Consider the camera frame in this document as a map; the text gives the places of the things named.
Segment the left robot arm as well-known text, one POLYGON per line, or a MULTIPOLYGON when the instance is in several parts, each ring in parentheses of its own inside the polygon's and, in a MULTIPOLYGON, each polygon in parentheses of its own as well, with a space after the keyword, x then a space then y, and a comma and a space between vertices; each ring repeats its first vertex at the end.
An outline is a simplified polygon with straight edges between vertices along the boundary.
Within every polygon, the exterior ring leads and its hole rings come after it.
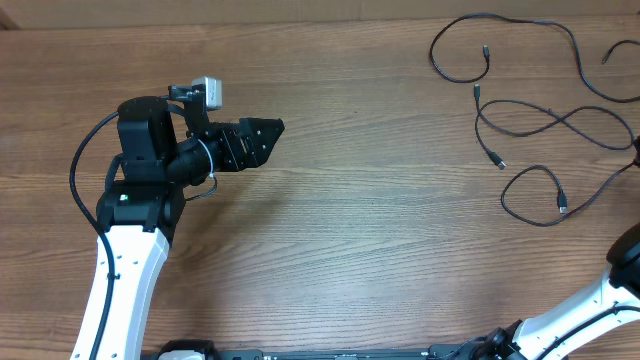
POLYGON ((280 119, 212 122, 195 94, 133 98, 111 117, 122 151, 96 210, 77 204, 97 233, 97 260, 75 359, 140 357, 153 291, 190 200, 185 188, 260 167, 285 130, 280 119))

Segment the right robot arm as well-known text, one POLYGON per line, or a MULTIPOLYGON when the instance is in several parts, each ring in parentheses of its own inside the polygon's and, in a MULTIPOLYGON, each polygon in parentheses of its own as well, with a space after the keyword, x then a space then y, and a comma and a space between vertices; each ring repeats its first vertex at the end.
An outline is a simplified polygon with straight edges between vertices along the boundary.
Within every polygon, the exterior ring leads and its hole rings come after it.
POLYGON ((639 229, 619 237, 607 253, 609 266, 590 286, 555 308, 497 328, 473 359, 563 359, 597 337, 639 319, 639 229))

